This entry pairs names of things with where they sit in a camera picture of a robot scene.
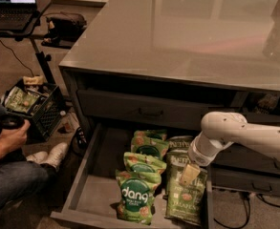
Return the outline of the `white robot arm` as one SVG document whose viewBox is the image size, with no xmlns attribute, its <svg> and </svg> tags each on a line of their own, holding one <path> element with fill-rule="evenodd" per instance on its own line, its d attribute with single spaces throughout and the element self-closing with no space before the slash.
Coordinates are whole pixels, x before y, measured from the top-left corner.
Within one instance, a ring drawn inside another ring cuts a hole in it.
<svg viewBox="0 0 280 229">
<path fill-rule="evenodd" d="M 215 157 L 234 143 L 280 161 L 280 126 L 248 123 L 238 113 L 210 112 L 201 120 L 201 131 L 187 151 L 189 161 L 179 180 L 189 185 Z"/>
</svg>

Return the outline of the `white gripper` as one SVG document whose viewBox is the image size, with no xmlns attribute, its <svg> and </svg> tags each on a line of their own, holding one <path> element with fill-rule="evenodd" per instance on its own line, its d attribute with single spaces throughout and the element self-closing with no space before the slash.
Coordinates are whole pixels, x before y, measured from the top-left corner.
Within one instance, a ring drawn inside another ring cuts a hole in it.
<svg viewBox="0 0 280 229">
<path fill-rule="evenodd" d="M 208 166 L 220 152 L 231 145 L 231 141 L 223 142 L 221 140 L 210 139 L 203 132 L 200 132 L 191 142 L 188 149 L 189 159 L 193 163 L 188 163 L 183 168 L 180 184 L 189 185 L 199 175 L 199 166 Z"/>
</svg>

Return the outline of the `person's hand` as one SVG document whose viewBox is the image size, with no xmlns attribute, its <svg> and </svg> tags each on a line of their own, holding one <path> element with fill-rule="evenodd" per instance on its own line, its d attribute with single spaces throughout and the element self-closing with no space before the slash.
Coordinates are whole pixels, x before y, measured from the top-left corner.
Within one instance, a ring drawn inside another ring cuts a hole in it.
<svg viewBox="0 0 280 229">
<path fill-rule="evenodd" d="M 27 141 L 27 131 L 30 126 L 30 122 L 26 120 L 18 129 L 3 129 L 0 134 L 0 150 L 7 154 L 20 148 Z"/>
</svg>

